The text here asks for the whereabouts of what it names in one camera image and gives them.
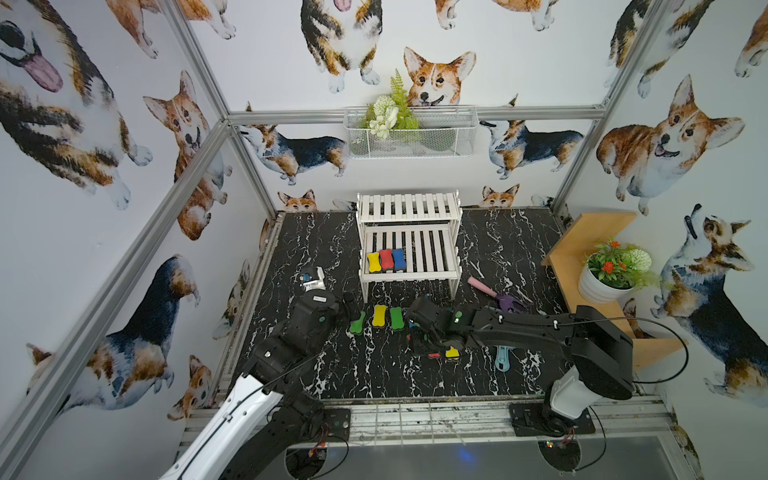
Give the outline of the dark green eraser shelf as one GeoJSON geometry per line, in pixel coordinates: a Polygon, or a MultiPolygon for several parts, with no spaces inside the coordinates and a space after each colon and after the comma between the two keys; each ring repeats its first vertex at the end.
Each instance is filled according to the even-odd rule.
{"type": "Polygon", "coordinates": [[[360,335],[363,331],[365,318],[366,318],[366,312],[360,311],[358,317],[350,321],[349,327],[348,327],[348,333],[350,335],[360,335]]]}

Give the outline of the yellow eraser shelf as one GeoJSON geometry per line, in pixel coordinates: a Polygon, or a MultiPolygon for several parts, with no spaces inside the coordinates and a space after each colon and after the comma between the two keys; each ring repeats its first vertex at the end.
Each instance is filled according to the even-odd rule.
{"type": "Polygon", "coordinates": [[[388,307],[386,305],[375,305],[372,319],[372,326],[375,328],[382,328],[386,326],[386,312],[388,307]]]}

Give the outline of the blue eraser shelf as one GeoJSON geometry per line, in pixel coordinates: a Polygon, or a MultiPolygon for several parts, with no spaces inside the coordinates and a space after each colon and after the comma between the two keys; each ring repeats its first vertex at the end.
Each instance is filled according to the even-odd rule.
{"type": "Polygon", "coordinates": [[[405,252],[403,249],[393,249],[392,257],[393,257],[394,269],[396,271],[404,271],[407,268],[405,252]]]}

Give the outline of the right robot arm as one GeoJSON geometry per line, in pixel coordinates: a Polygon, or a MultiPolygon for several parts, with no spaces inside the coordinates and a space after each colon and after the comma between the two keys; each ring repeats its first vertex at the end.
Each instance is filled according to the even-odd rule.
{"type": "Polygon", "coordinates": [[[558,355],[570,368],[546,389],[548,416],[574,421],[601,399],[629,400],[634,393],[633,341],[590,306],[534,315],[472,304],[441,307],[424,296],[406,309],[404,319],[430,353],[508,347],[558,355]]]}

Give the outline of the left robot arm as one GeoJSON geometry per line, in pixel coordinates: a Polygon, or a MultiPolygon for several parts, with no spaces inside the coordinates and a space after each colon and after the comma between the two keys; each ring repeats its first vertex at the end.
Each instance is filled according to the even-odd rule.
{"type": "Polygon", "coordinates": [[[225,401],[166,479],[255,479],[288,447],[324,441],[335,421],[307,395],[301,377],[337,329],[349,324],[356,296],[312,289],[252,352],[225,401]]]}

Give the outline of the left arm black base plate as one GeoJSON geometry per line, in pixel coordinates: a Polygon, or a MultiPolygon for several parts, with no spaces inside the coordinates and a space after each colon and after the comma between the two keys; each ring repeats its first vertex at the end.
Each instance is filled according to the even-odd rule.
{"type": "Polygon", "coordinates": [[[352,411],[349,408],[322,408],[311,413],[300,414],[292,444],[348,441],[352,426],[352,411]]]}

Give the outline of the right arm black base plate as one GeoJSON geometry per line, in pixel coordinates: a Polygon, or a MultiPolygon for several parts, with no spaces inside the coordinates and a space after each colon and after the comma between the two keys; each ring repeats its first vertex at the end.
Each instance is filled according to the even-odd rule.
{"type": "Polygon", "coordinates": [[[590,415],[583,411],[575,420],[559,416],[541,402],[509,405],[511,425],[518,437],[547,436],[564,438],[573,434],[593,434],[596,427],[590,415]]]}

